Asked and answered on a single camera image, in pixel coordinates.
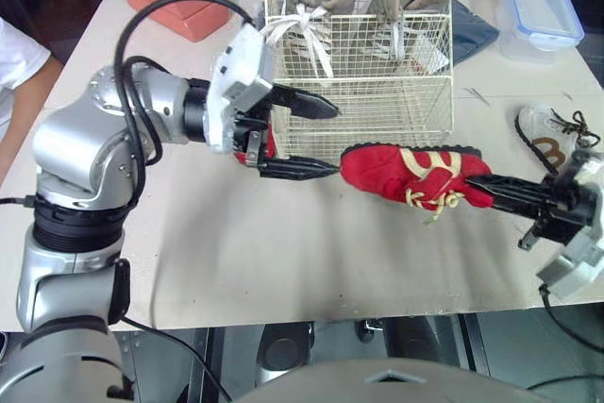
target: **wire basket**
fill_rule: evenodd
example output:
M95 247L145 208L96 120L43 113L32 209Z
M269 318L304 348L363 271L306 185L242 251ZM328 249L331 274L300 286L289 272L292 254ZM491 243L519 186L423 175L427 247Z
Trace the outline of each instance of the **wire basket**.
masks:
M362 11L370 0L356 0ZM283 0L264 0L266 24L283 18ZM380 15L327 15L317 19L333 78L318 65L318 77L291 30L277 43L276 82L321 94L340 109L331 120L305 120L273 110L277 155L338 163L356 143L433 146L453 130L450 3L404 11L395 49L394 30Z

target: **cable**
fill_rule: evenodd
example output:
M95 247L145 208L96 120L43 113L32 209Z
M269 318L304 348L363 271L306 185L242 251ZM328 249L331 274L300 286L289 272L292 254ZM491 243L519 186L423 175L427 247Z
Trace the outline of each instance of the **cable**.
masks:
M23 205L26 208L34 208L36 203L35 195L26 195L25 197L6 197L0 198L0 205Z
M549 304L549 290L547 289L546 284L543 284L541 287L539 287L539 294L541 295L541 298L544 301L545 311L547 312L549 317L554 321L554 323L556 323L556 325L558 325L558 327L566 335L568 335L571 339L575 340L576 342L579 342L583 346L588 347L592 351L595 351L596 353L604 354L604 347L599 346L597 344L592 344L589 340L585 339L584 337L581 337L573 329L571 329L570 327L567 327L558 318L556 318L556 316L554 315L554 312L551 309L551 305Z
M8 205L8 204L23 205L24 203L25 203L25 199L20 198L20 197L0 198L0 205Z
M130 207L134 208L141 195L143 194L144 185L146 183L146 173L145 173L145 156L143 150L143 144L141 141L141 134L139 128L136 124L136 120L134 119L134 114L132 112L132 107L128 101L128 86L130 86L131 81L128 80L128 76L126 76L125 71L125 63L124 63L124 55L126 52L126 45L130 36L136 29L136 27L146 18L149 14L154 12L157 9L165 7L166 5L173 4L175 2L182 1L190 1L190 0L156 0L155 2L151 2L145 8L139 10L133 17L130 19L124 30L122 31L120 38L118 39L117 45L115 46L115 54L113 56L113 70L115 75L115 89L118 97L120 98L120 103L122 105L122 111L124 112L124 119L126 120L126 126L128 130L128 134L130 136L130 140L132 141L132 155L134 156L134 160L136 161L136 186L134 188L134 192L132 194L132 198L130 200ZM199 0L204 2L210 2L212 4L222 5L223 7L227 7L234 11L235 13L242 16L243 20L247 23L253 24L252 18L247 12L239 7L237 4L229 1L229 0Z
M233 399L228 394L227 390L222 386L222 384L220 383L218 378L210 370L210 368L206 364L206 361L204 361L204 358L202 358L201 355L197 351L195 351L189 344L178 339L174 335L164 332L163 330L158 330L158 329L155 329L154 327L142 325L141 323L139 323L137 321L131 320L127 316L123 316L122 321L124 323L126 323L127 325L131 325L132 327L135 327L137 329L144 330L151 334L159 335L160 337L163 337L164 339L169 340L170 342L174 342L175 344L179 344L180 346L185 348L199 361L201 368L203 368L204 372L208 374L208 377L210 378L211 382L214 384L214 386L216 386L216 389L218 389L218 392L223 396L223 398L228 402L233 401Z
M161 157L163 156L163 146L161 145L161 139L159 138L159 134L155 128L155 125L153 125L152 120L149 118L149 114L147 113L146 109L143 106L143 103L141 102L141 98L139 97L139 91L136 88L136 84L134 82L134 76L132 74L133 69L134 69L133 66L136 63L148 64L149 61L153 61L153 60L148 59L143 56L129 57L124 62L122 71L124 71L126 88L132 99L132 104L134 105L134 109L136 110L139 117L141 117L141 120L144 123L144 127L146 127L147 132L149 133L149 136L151 137L151 142L153 143L153 148L155 149L155 156L151 160L148 160L145 165L154 165L154 164L157 164L161 160ZM152 65L152 66L156 67L157 69L161 69L161 71L164 71L165 73L167 73L167 71L163 67L161 67L158 63L155 63L155 65Z
M559 382L567 382L567 381L580 381L585 379L593 379L593 380L604 380L604 375L597 375L595 373L586 373L585 375L574 375L572 377L560 377L548 379L547 381L541 381L537 384L533 384L532 386L528 386L528 391L534 391L535 389L539 389L541 387L549 386L550 384L557 384Z

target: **person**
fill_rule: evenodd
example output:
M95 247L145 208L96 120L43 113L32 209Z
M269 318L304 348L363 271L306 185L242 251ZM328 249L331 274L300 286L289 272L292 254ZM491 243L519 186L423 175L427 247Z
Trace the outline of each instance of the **person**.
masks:
M48 49L0 18L0 186L62 68Z

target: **brown shoelace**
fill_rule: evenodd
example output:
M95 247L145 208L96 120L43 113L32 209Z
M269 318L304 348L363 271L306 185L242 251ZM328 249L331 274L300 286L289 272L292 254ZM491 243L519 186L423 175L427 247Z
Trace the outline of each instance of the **brown shoelace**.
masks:
M600 143L600 136L589 130L585 117L583 116L583 112L580 110L577 110L575 113L573 113L573 121L575 123L567 122L554 109L552 109L551 112L555 117L552 118L551 121L556 125L562 126L563 134L571 134L573 132L579 134L577 137L578 146L583 148L594 148Z

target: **table top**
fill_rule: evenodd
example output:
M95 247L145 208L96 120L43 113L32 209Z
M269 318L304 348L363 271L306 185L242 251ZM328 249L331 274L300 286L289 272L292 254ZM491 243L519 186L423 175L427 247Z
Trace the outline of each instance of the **table top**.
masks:
M252 11L261 0L234 1ZM497 0L461 1L494 23ZM38 123L74 102L92 73L110 63L133 14L125 0L103 0ZM180 76L210 78L238 27L233 17L193 44L147 21L128 52ZM505 59L494 44L456 66L454 76L456 126L447 142L480 148L495 173L535 181L545 174L513 130L513 117L526 104L547 103L567 117L581 109L593 130L604 130L602 91L575 50L541 66ZM0 196L34 192L31 136ZM166 145L125 225L129 316L172 328L541 306L535 273L559 246L541 240L530 253L518 249L530 221L466 203L423 227L427 217L427 211L359 192L338 176L263 179L202 143ZM32 219L31 210L0 210L0 330L19 329L14 300ZM564 303L600 301L603 294L600 280Z

